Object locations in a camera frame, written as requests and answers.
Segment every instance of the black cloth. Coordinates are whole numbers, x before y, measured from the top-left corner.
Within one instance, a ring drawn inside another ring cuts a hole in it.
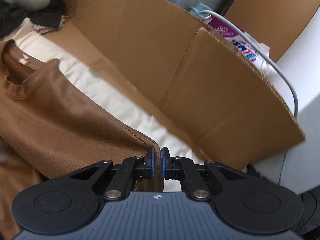
[[[34,24],[58,28],[61,16],[65,13],[63,0],[51,0],[48,7],[37,12],[29,12],[18,5],[0,0],[0,39],[19,27],[26,17]]]
[[[58,28],[66,8],[63,0],[51,0],[47,8],[29,14],[31,22],[40,26]]]
[[[0,0],[0,39],[19,27],[27,16],[28,12],[25,9]]]

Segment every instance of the white wall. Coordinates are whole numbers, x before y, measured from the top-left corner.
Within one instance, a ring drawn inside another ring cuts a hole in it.
[[[301,111],[320,93],[320,9],[277,65],[294,86]],[[281,77],[271,82],[293,110],[292,94]]]
[[[307,140],[290,149],[284,163],[284,155],[279,154],[254,166],[271,181],[300,194],[320,185],[320,9],[277,65],[296,89],[298,122]],[[284,81],[275,76],[271,82],[293,110],[292,94]]]

